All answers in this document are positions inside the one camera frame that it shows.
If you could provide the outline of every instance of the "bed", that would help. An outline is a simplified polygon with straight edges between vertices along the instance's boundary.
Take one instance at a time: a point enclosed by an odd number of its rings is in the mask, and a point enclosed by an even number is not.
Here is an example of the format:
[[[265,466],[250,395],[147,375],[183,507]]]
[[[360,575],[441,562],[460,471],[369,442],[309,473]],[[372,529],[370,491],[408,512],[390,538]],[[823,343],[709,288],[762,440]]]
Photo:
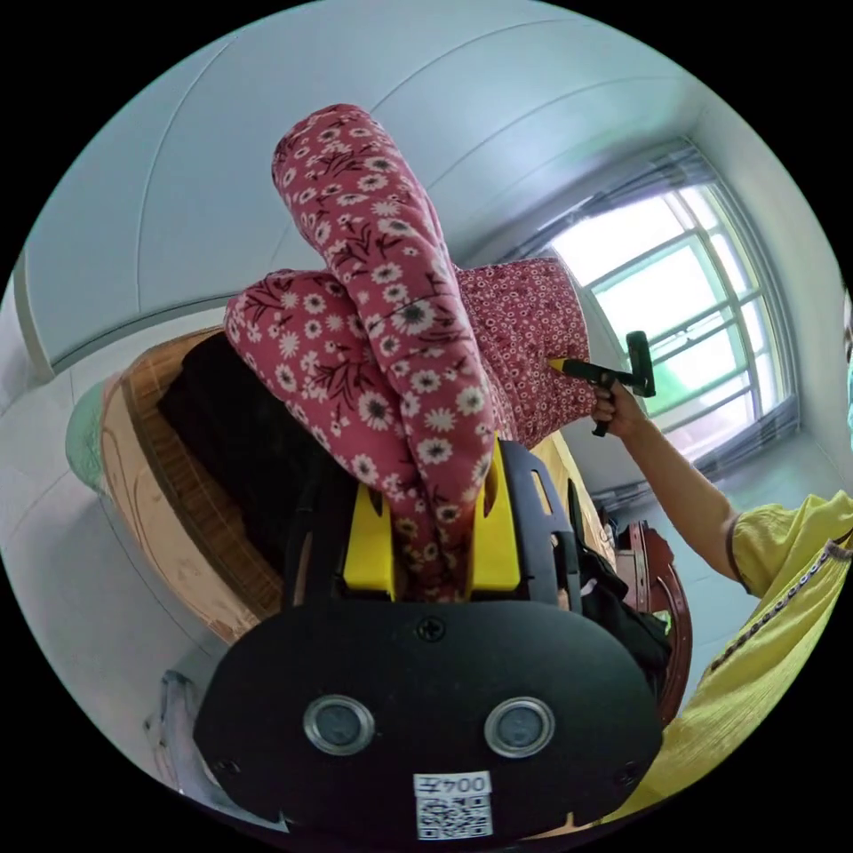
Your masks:
[[[183,357],[214,327],[143,353],[105,389],[100,431],[103,490],[152,569],[221,639],[235,642],[280,608],[280,576],[245,535],[241,513],[157,408]],[[578,491],[586,543],[617,564],[583,477],[559,433],[533,451],[546,465],[568,513]]]

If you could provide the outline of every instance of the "window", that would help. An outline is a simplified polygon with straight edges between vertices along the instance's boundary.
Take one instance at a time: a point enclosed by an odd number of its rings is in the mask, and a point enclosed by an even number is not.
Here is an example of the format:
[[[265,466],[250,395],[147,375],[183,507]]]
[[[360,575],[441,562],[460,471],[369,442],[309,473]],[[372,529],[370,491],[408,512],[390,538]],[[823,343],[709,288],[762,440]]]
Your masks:
[[[787,393],[767,293],[714,187],[585,219],[550,249],[622,348],[649,336],[657,395],[641,401],[689,459],[713,450]]]

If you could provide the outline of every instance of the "pink floral fabric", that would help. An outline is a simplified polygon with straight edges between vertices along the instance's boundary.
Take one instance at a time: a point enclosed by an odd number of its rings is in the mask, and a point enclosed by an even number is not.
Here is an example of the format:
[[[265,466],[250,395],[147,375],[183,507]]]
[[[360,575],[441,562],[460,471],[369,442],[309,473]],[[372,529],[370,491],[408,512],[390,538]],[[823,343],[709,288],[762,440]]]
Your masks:
[[[232,299],[228,338],[340,465],[388,500],[415,599],[458,601],[494,434],[529,447],[594,396],[548,358],[587,358],[562,266],[461,270],[426,191],[358,107],[313,113],[273,182],[328,265]]]
[[[552,358],[589,361],[584,313],[560,261],[457,269],[457,278],[487,366],[501,435],[533,448],[592,414],[593,389],[548,363]]]

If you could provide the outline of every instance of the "white ceiling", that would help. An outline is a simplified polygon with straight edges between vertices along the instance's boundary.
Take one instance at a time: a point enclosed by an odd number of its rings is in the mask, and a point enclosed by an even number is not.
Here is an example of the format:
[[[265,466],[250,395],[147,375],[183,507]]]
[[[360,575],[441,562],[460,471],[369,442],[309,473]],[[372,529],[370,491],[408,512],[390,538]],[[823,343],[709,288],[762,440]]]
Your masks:
[[[317,108],[355,103],[387,127],[465,265],[584,175],[686,132],[695,90],[643,44],[530,0],[275,15],[151,84],[60,183],[26,246],[42,346],[64,367],[140,318],[321,266],[269,177],[275,143]]]

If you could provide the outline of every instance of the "yellow bracket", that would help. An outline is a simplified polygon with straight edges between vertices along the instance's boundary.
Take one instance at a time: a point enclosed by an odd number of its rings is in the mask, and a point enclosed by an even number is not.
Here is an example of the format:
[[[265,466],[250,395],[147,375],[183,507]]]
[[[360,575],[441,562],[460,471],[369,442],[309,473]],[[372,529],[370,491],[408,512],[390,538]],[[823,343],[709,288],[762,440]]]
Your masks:
[[[353,592],[387,593],[393,601],[394,537],[391,513],[384,499],[374,506],[371,490],[360,484],[355,496],[344,583]]]
[[[487,495],[491,496],[488,514]],[[477,497],[470,560],[468,598],[475,592],[512,593],[522,582],[513,508],[506,483],[504,458],[497,438],[491,468]]]

